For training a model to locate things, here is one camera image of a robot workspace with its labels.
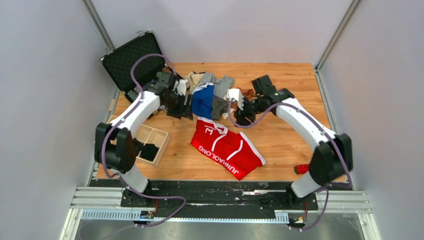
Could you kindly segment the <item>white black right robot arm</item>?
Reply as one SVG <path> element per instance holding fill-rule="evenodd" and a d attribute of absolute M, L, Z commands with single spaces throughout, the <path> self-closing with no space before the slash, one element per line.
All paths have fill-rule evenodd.
<path fill-rule="evenodd" d="M 285 195 L 286 204 L 298 209 L 306 196 L 353 170 L 352 140 L 346 133 L 336 133 L 315 119 L 288 89 L 277 89 L 268 75 L 252 80 L 253 99 L 243 96 L 240 89 L 227 90 L 230 103 L 237 109 L 230 119 L 240 128 L 253 127 L 268 112 L 288 123 L 313 150 L 309 170 L 294 181 Z"/>

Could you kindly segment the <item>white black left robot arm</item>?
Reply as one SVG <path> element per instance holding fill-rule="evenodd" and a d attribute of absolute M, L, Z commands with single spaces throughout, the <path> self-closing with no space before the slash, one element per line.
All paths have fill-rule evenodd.
<path fill-rule="evenodd" d="M 134 192 L 140 206 L 149 206 L 153 193 L 147 189 L 149 180 L 136 166 L 135 136 L 142 124 L 161 106 L 175 118 L 190 116 L 188 80 L 171 72 L 159 72 L 157 80 L 146 84 L 134 102 L 109 123 L 101 122 L 95 129 L 94 159 L 106 173 L 111 170 Z"/>

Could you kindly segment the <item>black pinstriped underwear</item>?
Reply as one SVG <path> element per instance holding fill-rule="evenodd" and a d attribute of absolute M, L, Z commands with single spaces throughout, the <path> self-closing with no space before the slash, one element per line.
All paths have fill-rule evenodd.
<path fill-rule="evenodd" d="M 135 145 L 135 152 L 136 152 L 136 156 L 139 157 L 140 154 L 143 151 L 143 148 L 145 146 L 145 143 L 142 141 L 139 141 L 138 139 L 134 138 L 133 139 L 134 145 Z"/>

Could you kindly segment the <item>red underwear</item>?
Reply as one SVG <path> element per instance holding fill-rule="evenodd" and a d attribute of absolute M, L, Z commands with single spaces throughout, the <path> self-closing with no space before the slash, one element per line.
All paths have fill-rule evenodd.
<path fill-rule="evenodd" d="M 226 126 L 199 116 L 190 144 L 202 155 L 223 166 L 241 181 L 267 164 L 244 132 L 234 133 Z"/>

